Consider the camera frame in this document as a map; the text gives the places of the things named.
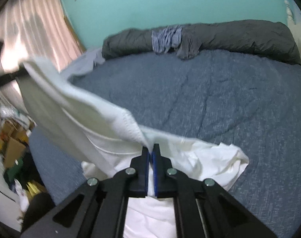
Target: sheer curtain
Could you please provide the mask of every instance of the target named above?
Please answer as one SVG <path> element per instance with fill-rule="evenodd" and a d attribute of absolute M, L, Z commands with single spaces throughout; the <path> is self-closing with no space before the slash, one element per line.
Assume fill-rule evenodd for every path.
<path fill-rule="evenodd" d="M 0 41 L 0 74 L 17 70 L 20 60 L 33 55 L 49 58 L 61 71 L 81 54 L 60 0 L 10 0 L 0 13 Z M 26 112 L 16 82 L 2 87 L 0 96 Z"/>

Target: mattress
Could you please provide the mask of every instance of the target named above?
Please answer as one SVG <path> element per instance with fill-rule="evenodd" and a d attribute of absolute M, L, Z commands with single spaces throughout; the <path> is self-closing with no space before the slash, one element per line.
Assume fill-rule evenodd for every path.
<path fill-rule="evenodd" d="M 301 66 L 225 50 L 191 60 L 144 53 L 107 60 L 78 87 L 130 110 L 139 124 L 242 148 L 250 163 L 229 191 L 277 234 L 301 224 Z M 34 161 L 55 203 L 84 182 L 80 162 L 36 128 Z"/>

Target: bed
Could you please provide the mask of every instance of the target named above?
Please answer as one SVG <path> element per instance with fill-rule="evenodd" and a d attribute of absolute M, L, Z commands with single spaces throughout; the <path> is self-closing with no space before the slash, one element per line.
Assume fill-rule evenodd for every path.
<path fill-rule="evenodd" d="M 301 65 L 224 49 L 189 60 L 143 52 L 109 59 L 73 84 L 127 108 L 138 124 L 240 147 L 250 163 L 230 194 L 291 238 L 301 224 Z M 74 65 L 92 68 L 95 54 Z M 30 148 L 55 203 L 85 181 L 80 162 L 39 128 Z"/>

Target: silver screw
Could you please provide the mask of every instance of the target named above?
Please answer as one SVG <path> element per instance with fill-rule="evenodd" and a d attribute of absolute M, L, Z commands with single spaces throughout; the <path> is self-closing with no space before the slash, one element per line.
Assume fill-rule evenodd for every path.
<path fill-rule="evenodd" d="M 175 168 L 168 168 L 167 169 L 167 173 L 170 175 L 170 176 L 174 176 L 176 173 L 177 173 L 177 170 Z"/>
<path fill-rule="evenodd" d="M 215 184 L 215 181 L 213 179 L 211 179 L 211 178 L 208 178 L 208 179 L 204 180 L 204 184 L 206 186 L 213 186 Z"/>
<path fill-rule="evenodd" d="M 126 168 L 125 172 L 130 176 L 136 173 L 136 170 L 133 167 Z"/>
<path fill-rule="evenodd" d="M 95 185 L 97 185 L 97 183 L 98 183 L 98 180 L 96 178 L 93 178 L 93 177 L 88 179 L 88 181 L 87 181 L 87 184 L 89 186 L 95 186 Z"/>

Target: blue cloth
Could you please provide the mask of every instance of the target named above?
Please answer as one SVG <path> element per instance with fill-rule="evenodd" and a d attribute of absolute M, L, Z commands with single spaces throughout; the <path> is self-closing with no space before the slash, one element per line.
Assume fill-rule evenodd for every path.
<path fill-rule="evenodd" d="M 139 124 L 241 147 L 250 164 L 230 194 L 279 238 L 300 226 L 301 66 L 224 50 L 186 61 L 146 53 L 108 60 L 76 85 L 127 108 Z M 83 181 L 80 163 L 37 128 L 30 143 L 45 185 L 61 201 Z"/>
<path fill-rule="evenodd" d="M 178 48 L 181 43 L 181 30 L 182 27 L 176 25 L 168 26 L 158 32 L 152 31 L 153 51 L 157 54 L 166 54 L 171 48 Z"/>

